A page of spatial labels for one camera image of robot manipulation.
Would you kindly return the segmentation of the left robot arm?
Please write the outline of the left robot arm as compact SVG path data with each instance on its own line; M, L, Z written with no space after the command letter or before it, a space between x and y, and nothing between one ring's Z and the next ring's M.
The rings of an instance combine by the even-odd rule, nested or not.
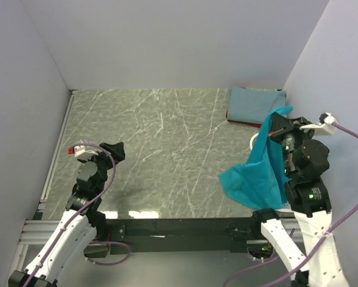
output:
M126 157L123 142L99 145L83 141L68 148L80 162L76 183L56 229L23 271L15 270L9 286L62 286L75 261L93 241L108 236L105 214L98 211L117 164Z

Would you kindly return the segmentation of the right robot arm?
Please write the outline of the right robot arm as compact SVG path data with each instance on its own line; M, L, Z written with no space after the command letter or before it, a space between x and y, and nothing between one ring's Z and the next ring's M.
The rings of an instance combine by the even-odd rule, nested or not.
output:
M250 231L272 245L292 286L348 286L330 229L329 193L321 179L329 169L330 151L313 138L315 130L331 131L326 123L313 124L304 117L290 119L274 113L269 132L269 138L281 145L288 178L284 189L305 250L298 248L273 209L255 211Z

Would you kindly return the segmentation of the teal t shirt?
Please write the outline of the teal t shirt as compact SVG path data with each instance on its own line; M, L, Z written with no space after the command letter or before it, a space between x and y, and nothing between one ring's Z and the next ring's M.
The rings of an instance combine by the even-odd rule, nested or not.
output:
M219 174L222 190L230 199L250 209L279 209L287 202L285 174L281 145L269 136L273 113L287 115L292 106L272 110L262 124L253 150L244 163L233 165Z

